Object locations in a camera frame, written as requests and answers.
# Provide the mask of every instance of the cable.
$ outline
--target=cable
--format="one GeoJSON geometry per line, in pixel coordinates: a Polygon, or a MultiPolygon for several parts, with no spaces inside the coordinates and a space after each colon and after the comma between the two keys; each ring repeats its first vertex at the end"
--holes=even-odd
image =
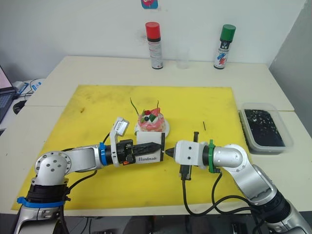
{"type": "Polygon", "coordinates": [[[105,143],[105,141],[107,140],[107,138],[109,137],[109,133],[106,135],[106,137],[103,140],[103,143],[105,143]]]}
{"type": "Polygon", "coordinates": [[[63,152],[66,152],[66,151],[70,151],[70,150],[72,150],[73,148],[67,148],[67,149],[65,149],[65,150],[62,150],[63,152]]]}
{"type": "Polygon", "coordinates": [[[64,206],[60,207],[59,220],[62,225],[63,231],[65,234],[69,234],[69,231],[66,226],[65,218],[64,218],[64,206]]]}
{"type": "Polygon", "coordinates": [[[84,228],[82,229],[81,233],[80,234],[83,234],[84,230],[86,230],[87,226],[88,226],[88,222],[89,222],[89,218],[87,218],[87,222],[86,224],[84,225],[84,228]]]}
{"type": "Polygon", "coordinates": [[[86,217],[82,217],[81,220],[79,220],[76,225],[71,229],[69,230],[69,233],[71,233],[80,223],[82,223],[82,221],[85,219],[86,217]]]}
{"type": "Polygon", "coordinates": [[[15,216],[14,223],[13,223],[13,225],[11,227],[11,234],[14,234],[16,225],[18,224],[18,220],[19,220],[19,217],[20,217],[20,210],[21,210],[21,206],[19,208],[19,211],[18,211],[17,215],[15,216]]]}
{"type": "MultiPolygon", "coordinates": [[[[209,207],[207,210],[201,212],[201,213],[194,213],[190,210],[188,204],[187,204],[187,199],[186,199],[186,189],[185,189],[185,180],[182,181],[182,189],[183,189],[183,202],[184,202],[184,206],[185,209],[188,211],[189,214],[193,215],[193,216],[202,216],[202,215],[206,215],[207,213],[209,213],[210,211],[212,211],[218,204],[220,204],[222,201],[230,199],[230,198],[238,198],[240,199],[240,196],[237,195],[229,195],[229,196],[225,196],[223,198],[221,198],[220,200],[218,200],[214,205],[212,205],[211,207],[209,207]]],[[[240,212],[240,211],[250,211],[251,209],[249,207],[242,207],[242,208],[238,208],[236,212],[240,212]]]]}
{"type": "Polygon", "coordinates": [[[19,94],[19,95],[15,95],[12,99],[13,100],[16,100],[16,99],[19,99],[19,98],[23,98],[23,97],[30,97],[31,95],[27,95],[27,94],[19,94]]]}
{"type": "MultiPolygon", "coordinates": [[[[222,177],[222,172],[220,172],[220,175],[215,180],[214,185],[213,185],[213,189],[211,191],[211,200],[212,200],[213,204],[215,204],[215,188],[216,188],[218,182],[220,181],[221,177],[222,177]]],[[[240,199],[240,200],[246,202],[248,205],[250,205],[249,201],[246,198],[242,197],[242,196],[237,196],[237,199],[240,199]]],[[[237,211],[238,209],[235,209],[235,210],[232,210],[232,211],[222,211],[218,207],[216,207],[215,210],[218,211],[220,214],[223,214],[223,215],[225,215],[225,214],[234,214],[234,213],[238,212],[237,211]]]]}
{"type": "MultiPolygon", "coordinates": [[[[218,182],[220,181],[221,177],[222,177],[222,172],[220,172],[220,175],[215,180],[214,185],[213,185],[213,189],[211,191],[211,200],[212,200],[213,204],[215,203],[215,188],[216,188],[218,182]]],[[[238,199],[245,201],[249,206],[251,205],[250,202],[242,196],[238,199]]],[[[239,209],[235,209],[232,211],[226,211],[225,212],[225,211],[220,210],[218,207],[215,207],[215,210],[218,211],[220,214],[234,214],[234,213],[239,212],[239,209]]],[[[251,210],[251,214],[252,214],[252,217],[253,217],[255,224],[258,225],[258,220],[257,220],[257,217],[255,216],[255,212],[253,210],[251,210]]],[[[260,228],[258,229],[258,232],[259,232],[259,234],[262,234],[262,231],[260,228]]]]}
{"type": "Polygon", "coordinates": [[[88,179],[88,178],[91,178],[91,177],[95,176],[97,172],[98,172],[98,171],[95,170],[92,174],[87,175],[87,176],[85,176],[85,177],[83,177],[83,178],[77,180],[75,183],[73,183],[73,184],[66,190],[66,192],[65,192],[65,194],[64,194],[64,196],[63,196],[63,200],[66,200],[66,195],[70,194],[70,191],[71,191],[76,185],[78,185],[80,182],[82,182],[82,181],[84,181],[84,180],[86,180],[86,179],[88,179]]]}
{"type": "Polygon", "coordinates": [[[89,223],[89,234],[91,234],[91,222],[92,222],[92,218],[90,219],[90,223],[89,223]]]}
{"type": "Polygon", "coordinates": [[[253,228],[253,234],[257,233],[257,230],[260,230],[261,226],[264,224],[264,219],[260,221],[254,228],[253,228]]]}
{"type": "Polygon", "coordinates": [[[33,81],[37,80],[37,79],[33,79],[32,81],[29,82],[30,90],[29,90],[25,95],[27,95],[27,94],[29,94],[31,91],[33,91],[33,87],[31,87],[31,83],[32,83],[33,81]]]}

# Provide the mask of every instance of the plastic container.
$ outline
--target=plastic container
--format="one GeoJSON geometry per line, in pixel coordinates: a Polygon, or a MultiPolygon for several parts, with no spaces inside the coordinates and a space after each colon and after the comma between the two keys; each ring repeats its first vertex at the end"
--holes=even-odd
{"type": "Polygon", "coordinates": [[[277,155],[293,146],[283,120],[271,104],[244,103],[239,115],[252,154],[277,155]]]}

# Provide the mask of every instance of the yellow mat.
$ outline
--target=yellow mat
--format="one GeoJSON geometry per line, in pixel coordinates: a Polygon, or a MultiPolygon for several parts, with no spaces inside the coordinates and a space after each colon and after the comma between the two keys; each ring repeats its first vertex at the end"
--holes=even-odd
{"type": "MultiPolygon", "coordinates": [[[[133,139],[137,115],[130,97],[138,108],[156,108],[170,124],[165,149],[174,147],[178,140],[193,140],[199,131],[199,141],[214,139],[217,146],[229,143],[247,149],[231,88],[221,87],[152,87],[152,86],[98,86],[82,85],[77,88],[56,123],[40,153],[77,146],[98,144],[111,130],[118,116],[130,121],[122,139],[133,139]]],[[[69,185],[90,174],[67,175],[69,185]]],[[[96,176],[76,186],[66,209],[105,209],[125,207],[167,206],[183,204],[179,165],[167,155],[164,161],[151,164],[110,165],[96,176]]],[[[35,176],[32,168],[19,196],[26,196],[30,180],[35,176]]],[[[186,182],[187,199],[191,203],[211,202],[212,185],[217,174],[192,168],[192,180],[186,182]]],[[[241,195],[231,176],[224,176],[216,189],[216,199],[226,195],[241,195]]],[[[17,210],[19,204],[13,204],[17,210]]]]}

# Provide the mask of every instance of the laptop keyboard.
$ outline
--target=laptop keyboard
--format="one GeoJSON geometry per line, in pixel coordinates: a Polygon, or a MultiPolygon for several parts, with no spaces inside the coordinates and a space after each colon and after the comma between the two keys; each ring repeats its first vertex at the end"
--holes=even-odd
{"type": "Polygon", "coordinates": [[[10,96],[11,96],[11,94],[0,96],[0,108],[3,108],[6,106],[7,102],[10,99],[10,96]]]}

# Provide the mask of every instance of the green cap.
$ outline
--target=green cap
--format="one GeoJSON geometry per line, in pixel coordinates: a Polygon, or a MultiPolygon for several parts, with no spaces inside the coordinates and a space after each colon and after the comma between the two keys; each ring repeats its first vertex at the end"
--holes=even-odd
{"type": "Polygon", "coordinates": [[[224,24],[222,28],[222,33],[220,36],[220,40],[228,40],[232,41],[234,37],[236,27],[231,24],[224,24]]]}

